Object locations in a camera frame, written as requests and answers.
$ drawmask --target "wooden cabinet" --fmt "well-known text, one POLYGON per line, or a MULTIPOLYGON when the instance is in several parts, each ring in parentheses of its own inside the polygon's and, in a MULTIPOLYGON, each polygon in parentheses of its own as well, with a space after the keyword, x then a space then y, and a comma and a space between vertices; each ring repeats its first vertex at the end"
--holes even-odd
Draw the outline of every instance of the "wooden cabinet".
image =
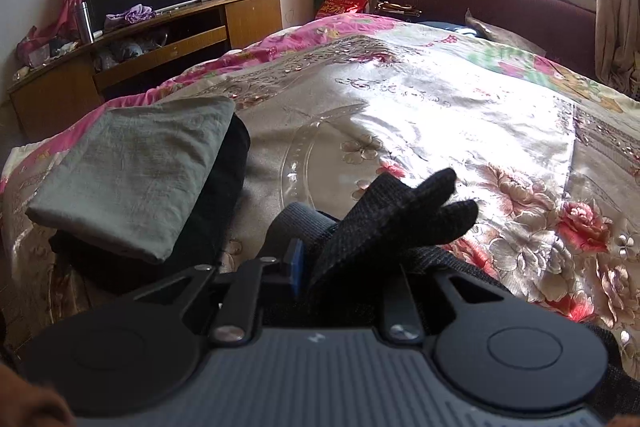
POLYGON ((93 44, 30 73, 12 86, 9 96, 29 141, 53 136, 109 98, 113 86, 148 75, 153 86, 189 66, 244 48, 282 29, 280 0, 213 0, 164 13, 116 30, 93 44), (135 38, 157 28, 168 31, 167 45, 95 72, 93 55, 122 38, 135 38))

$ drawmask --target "stack of folded clothes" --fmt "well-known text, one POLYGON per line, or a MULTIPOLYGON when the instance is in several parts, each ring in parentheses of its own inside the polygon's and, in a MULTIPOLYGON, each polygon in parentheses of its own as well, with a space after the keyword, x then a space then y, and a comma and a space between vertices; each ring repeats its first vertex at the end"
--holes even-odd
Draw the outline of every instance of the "stack of folded clothes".
POLYGON ((125 293, 219 261, 244 182, 248 132, 224 96, 108 110, 28 206, 50 245, 125 293))

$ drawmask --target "white logo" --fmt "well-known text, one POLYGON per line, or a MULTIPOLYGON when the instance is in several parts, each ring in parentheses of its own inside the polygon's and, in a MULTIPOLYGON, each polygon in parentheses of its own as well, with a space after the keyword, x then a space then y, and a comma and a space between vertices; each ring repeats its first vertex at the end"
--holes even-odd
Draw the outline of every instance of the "white logo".
POLYGON ((311 342, 313 342, 315 344, 317 344, 318 342, 324 341, 325 338, 326 338, 326 336, 324 336, 322 333, 316 333, 312 337, 307 337, 308 340, 310 340, 311 342))

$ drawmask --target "bed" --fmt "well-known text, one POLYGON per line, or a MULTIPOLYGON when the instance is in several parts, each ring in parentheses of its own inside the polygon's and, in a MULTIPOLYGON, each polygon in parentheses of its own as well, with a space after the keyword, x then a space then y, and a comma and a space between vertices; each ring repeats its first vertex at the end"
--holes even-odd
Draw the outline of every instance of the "bed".
POLYGON ((396 20, 334 16, 111 100, 4 166, 4 248, 30 330, 110 296, 24 210, 108 107, 224 94, 252 138, 223 270, 302 201, 343 217, 381 172, 415 186, 452 166, 475 227, 444 248, 526 301, 611 330, 640 378, 640 104, 517 48, 396 20))

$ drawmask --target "silver bolt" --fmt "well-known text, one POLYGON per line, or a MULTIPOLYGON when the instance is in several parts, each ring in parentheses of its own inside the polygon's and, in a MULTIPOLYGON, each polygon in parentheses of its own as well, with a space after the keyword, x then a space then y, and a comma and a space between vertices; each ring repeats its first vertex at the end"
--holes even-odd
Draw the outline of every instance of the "silver bolt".
POLYGON ((244 330, 238 326, 219 326, 213 330, 213 337, 224 343, 240 342, 244 339, 244 330))
POLYGON ((397 341, 414 341, 420 336, 414 327, 402 324, 394 324, 391 326, 389 328, 389 334, 397 341))

